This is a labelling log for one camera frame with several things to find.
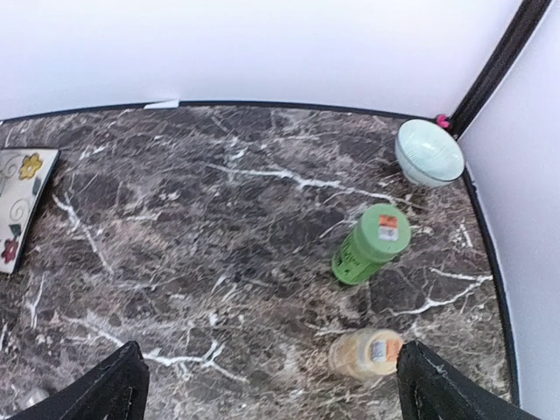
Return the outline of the green pill bottle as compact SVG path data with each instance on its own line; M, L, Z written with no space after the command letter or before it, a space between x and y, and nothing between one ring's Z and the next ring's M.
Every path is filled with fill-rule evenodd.
M389 204L375 204L358 219L332 256L335 278L345 285L365 283L410 244L410 222Z

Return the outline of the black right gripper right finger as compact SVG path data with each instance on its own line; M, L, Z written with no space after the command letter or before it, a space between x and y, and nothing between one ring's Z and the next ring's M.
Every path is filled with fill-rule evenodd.
M404 420L537 419L478 386L420 341L402 346L397 381Z

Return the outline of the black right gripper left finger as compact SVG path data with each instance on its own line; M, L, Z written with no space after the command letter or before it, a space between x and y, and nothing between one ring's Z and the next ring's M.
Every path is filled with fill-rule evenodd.
M150 372L140 346L128 341L77 381L17 413L18 419L143 419Z

